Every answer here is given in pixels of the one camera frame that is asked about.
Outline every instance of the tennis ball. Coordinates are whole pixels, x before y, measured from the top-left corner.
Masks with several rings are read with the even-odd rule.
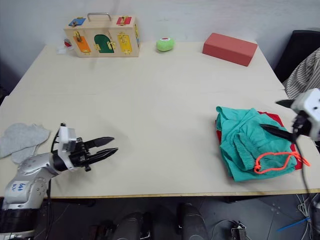
[[[174,48],[175,41],[170,37],[162,37],[156,42],[156,48],[161,51],[169,51]]]

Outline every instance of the red cloth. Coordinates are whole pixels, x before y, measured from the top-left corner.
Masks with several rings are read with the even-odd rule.
[[[269,112],[266,112],[266,111],[265,112],[258,111],[258,113],[259,114],[267,114],[270,118],[272,118],[273,120],[277,121],[281,125],[281,127],[284,127],[284,124],[282,123],[280,117],[277,114],[269,113]],[[218,137],[219,143],[221,144],[221,137],[222,137],[221,131],[216,130],[216,135]],[[293,143],[291,144],[290,149],[292,150],[292,152],[296,151],[296,147],[295,147],[295,145]],[[302,162],[297,160],[296,161],[296,165],[295,165],[294,168],[296,170],[301,169],[302,168]]]

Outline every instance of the green cloth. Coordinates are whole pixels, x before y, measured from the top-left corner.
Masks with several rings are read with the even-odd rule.
[[[254,172],[256,159],[261,154],[291,152],[291,143],[288,140],[274,136],[260,127],[260,124],[269,124],[286,130],[278,122],[266,114],[259,114],[254,108],[247,110],[218,106],[216,111],[219,113],[216,129],[221,131],[222,158],[229,175],[236,182],[273,178],[295,170],[297,161],[292,156],[284,170],[268,171],[264,174]],[[260,171],[282,167],[287,157],[288,155],[263,157],[260,160]]]

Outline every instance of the black chair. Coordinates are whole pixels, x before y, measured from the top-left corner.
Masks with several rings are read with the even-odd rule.
[[[320,31],[294,30],[274,73],[283,83],[295,68],[320,48]]]

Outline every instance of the orange drawstring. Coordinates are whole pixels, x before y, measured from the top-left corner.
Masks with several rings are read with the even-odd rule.
[[[261,169],[261,165],[260,165],[260,159],[262,159],[263,157],[267,156],[267,155],[287,155],[288,154],[288,157],[286,158],[285,162],[284,162],[284,165],[282,167],[271,167],[271,168],[268,168],[268,169],[265,169],[263,171],[259,171]],[[296,157],[296,159],[300,162],[302,162],[303,164],[307,165],[308,167],[310,167],[310,163],[304,158],[304,157],[301,157],[301,155],[297,152],[297,151],[292,151],[292,152],[288,152],[288,151],[283,151],[283,152],[266,152],[266,153],[263,153],[261,154],[256,160],[255,160],[255,166],[254,166],[254,172],[256,174],[265,174],[267,172],[270,172],[270,171],[281,171],[283,169],[285,169],[288,165],[288,162],[290,160],[290,157],[291,156],[294,156]]]

